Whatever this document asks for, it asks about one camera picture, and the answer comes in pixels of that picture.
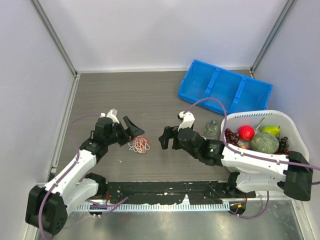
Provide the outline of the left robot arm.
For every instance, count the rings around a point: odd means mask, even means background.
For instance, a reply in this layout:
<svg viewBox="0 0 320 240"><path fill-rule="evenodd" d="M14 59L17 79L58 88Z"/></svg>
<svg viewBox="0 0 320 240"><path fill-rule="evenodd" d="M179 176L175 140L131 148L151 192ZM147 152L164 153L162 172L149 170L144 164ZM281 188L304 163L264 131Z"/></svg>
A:
<svg viewBox="0 0 320 240"><path fill-rule="evenodd" d="M50 240L65 226L69 214L90 197L102 199L107 192L104 177L84 177L108 152L109 146L123 146L143 135L127 116L126 127L116 114L108 112L98 115L90 137L76 148L75 157L52 180L44 186L35 185L28 194L25 221L39 229L46 240Z"/></svg>

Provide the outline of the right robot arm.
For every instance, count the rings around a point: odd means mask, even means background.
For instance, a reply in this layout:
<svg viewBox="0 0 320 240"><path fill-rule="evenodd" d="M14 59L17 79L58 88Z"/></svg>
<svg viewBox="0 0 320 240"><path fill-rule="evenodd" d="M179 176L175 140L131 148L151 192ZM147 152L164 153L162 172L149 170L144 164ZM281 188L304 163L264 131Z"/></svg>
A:
<svg viewBox="0 0 320 240"><path fill-rule="evenodd" d="M207 166L236 168L225 186L230 197L252 191L282 191L298 201L311 199L313 168L299 152L251 154L220 140L204 139L190 127L166 126L158 140L164 150L173 140L174 150L182 149Z"/></svg>

